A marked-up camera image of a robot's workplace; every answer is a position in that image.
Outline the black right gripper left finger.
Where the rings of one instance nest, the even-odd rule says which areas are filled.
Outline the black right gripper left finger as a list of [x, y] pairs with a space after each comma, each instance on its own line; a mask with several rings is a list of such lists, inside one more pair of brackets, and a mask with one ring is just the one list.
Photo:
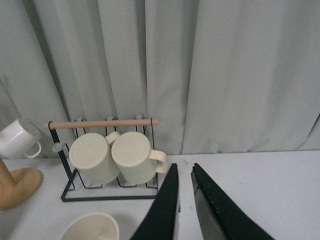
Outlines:
[[132, 240], [176, 240], [179, 229], [179, 174], [171, 164], [148, 213], [132, 235]]

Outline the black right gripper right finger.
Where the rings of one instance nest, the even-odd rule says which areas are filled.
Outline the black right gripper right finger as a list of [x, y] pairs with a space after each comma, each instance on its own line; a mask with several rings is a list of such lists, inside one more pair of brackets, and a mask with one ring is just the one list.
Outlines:
[[195, 163], [191, 179], [197, 217], [205, 240], [272, 240], [218, 184]]

